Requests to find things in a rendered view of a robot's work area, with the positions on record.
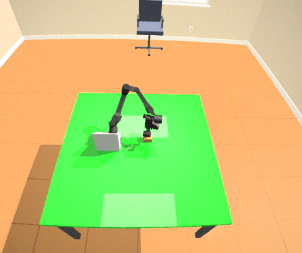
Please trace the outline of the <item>orange block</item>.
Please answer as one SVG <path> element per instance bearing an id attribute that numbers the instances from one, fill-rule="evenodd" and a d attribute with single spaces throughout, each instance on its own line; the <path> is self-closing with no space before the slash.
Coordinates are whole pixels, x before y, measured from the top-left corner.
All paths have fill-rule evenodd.
<path id="1" fill-rule="evenodd" d="M 144 137 L 144 142 L 152 142 L 152 132 L 151 137 Z"/>

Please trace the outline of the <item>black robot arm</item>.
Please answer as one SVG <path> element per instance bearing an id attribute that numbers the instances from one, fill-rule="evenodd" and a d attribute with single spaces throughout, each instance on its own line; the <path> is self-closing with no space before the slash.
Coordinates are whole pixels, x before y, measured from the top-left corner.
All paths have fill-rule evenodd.
<path id="1" fill-rule="evenodd" d="M 131 86 L 127 83 L 124 83 L 122 85 L 121 97 L 119 99 L 119 103 L 117 105 L 116 111 L 113 114 L 113 116 L 111 117 L 110 122 L 108 122 L 109 134 L 117 134 L 117 132 L 118 132 L 117 124 L 121 121 L 121 118 L 122 118 L 121 110 L 123 108 L 125 98 L 126 98 L 127 94 L 129 93 L 129 91 L 136 92 L 137 95 L 139 96 L 140 100 L 143 102 L 146 112 L 154 115 L 154 116 L 152 116 L 149 114 L 143 114 L 143 118 L 145 118 L 146 123 L 148 123 L 148 124 L 152 123 L 151 130 L 152 129 L 157 130 L 159 128 L 159 124 L 160 123 L 162 124 L 162 115 L 155 115 L 153 107 L 147 102 L 147 100 L 145 99 L 144 95 L 142 94 L 142 92 L 140 91 L 140 89 L 138 87 Z M 153 120 L 153 122 L 152 122 L 152 120 Z"/>

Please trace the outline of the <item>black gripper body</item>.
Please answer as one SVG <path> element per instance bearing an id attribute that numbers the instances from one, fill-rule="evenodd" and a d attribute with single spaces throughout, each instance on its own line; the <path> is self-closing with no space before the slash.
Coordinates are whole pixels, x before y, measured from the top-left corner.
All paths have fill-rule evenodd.
<path id="1" fill-rule="evenodd" d="M 151 125 L 152 125 L 152 123 L 148 124 L 148 123 L 145 122 L 145 127 L 144 128 L 146 128 L 147 130 L 143 132 L 144 137 L 151 137 L 151 131 L 150 131 Z M 149 129 L 149 131 L 148 131 L 148 129 Z"/>

